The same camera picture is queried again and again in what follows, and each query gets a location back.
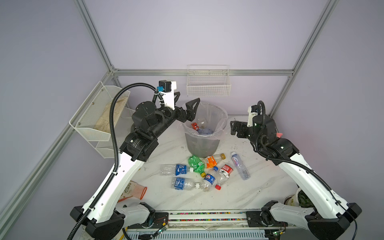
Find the clear bin liner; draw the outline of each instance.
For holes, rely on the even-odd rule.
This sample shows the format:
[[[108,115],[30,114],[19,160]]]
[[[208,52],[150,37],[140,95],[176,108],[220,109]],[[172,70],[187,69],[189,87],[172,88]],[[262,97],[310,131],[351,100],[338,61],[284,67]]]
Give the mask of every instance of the clear bin liner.
[[[207,120],[206,128],[214,132],[209,135],[200,135],[191,128],[191,124],[196,122],[198,118],[205,118]],[[207,157],[214,154],[220,140],[226,134],[224,129],[227,126],[227,118],[227,112],[221,107],[210,103],[200,103],[197,107],[195,120],[192,122],[186,121],[182,124],[188,150],[198,157]]]

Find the white wire basket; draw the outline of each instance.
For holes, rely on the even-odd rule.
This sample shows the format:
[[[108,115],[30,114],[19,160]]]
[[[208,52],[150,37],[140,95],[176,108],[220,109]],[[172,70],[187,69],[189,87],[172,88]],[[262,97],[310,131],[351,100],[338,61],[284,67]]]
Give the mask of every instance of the white wire basket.
[[[104,158],[110,158],[114,157],[114,153],[109,129],[109,110],[113,98],[121,88],[104,86],[101,82],[97,85],[100,84],[101,89],[83,115],[76,119],[76,112],[70,120],[70,125]],[[130,91],[124,92],[114,108],[113,122],[118,147],[121,146],[125,137],[130,133],[133,123],[132,114],[135,111],[126,107],[129,94]]]
[[[188,96],[229,96],[229,65],[188,65]]]

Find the table surface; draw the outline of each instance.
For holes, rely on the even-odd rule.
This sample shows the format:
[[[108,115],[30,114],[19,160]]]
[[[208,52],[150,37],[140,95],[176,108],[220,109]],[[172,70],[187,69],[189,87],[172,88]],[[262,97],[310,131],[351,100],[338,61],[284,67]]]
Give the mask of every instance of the table surface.
[[[251,177],[248,180],[243,181],[234,168],[220,191],[214,187],[208,192],[203,192],[201,189],[171,188],[172,177],[159,175],[160,164],[188,165],[187,160],[191,156],[181,123],[176,121],[159,137],[159,145],[132,178],[132,181],[148,187],[144,198],[139,200],[133,197],[123,202],[126,205],[146,202],[157,211],[260,209],[270,200],[283,202],[286,196],[297,190],[293,179],[273,162],[266,161],[255,153],[247,139],[230,134],[230,121],[247,121],[247,118],[246,116],[228,118],[226,136],[220,141],[216,153],[224,153],[227,156],[227,159],[218,164],[219,167],[227,162],[234,167],[230,153],[235,151],[239,154],[250,172]],[[194,172],[187,173],[183,177],[194,179],[196,182],[202,181],[202,177]]]

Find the green plastic bottle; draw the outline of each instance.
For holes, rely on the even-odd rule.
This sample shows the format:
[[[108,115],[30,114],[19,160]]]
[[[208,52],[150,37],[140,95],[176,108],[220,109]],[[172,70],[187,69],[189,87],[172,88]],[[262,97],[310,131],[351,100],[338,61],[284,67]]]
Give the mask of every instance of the green plastic bottle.
[[[193,167],[193,171],[200,174],[201,177],[205,177],[206,173],[204,172],[204,162],[195,155],[192,155],[188,158],[188,163],[190,167]]]

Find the orange label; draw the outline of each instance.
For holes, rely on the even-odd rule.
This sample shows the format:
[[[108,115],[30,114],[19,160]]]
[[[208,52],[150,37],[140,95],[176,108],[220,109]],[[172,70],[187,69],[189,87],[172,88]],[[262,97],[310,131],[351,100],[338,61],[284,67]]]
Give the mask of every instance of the orange label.
[[[205,159],[205,162],[207,163],[207,168],[213,168],[217,165],[216,160],[213,158],[213,156],[207,157]]]

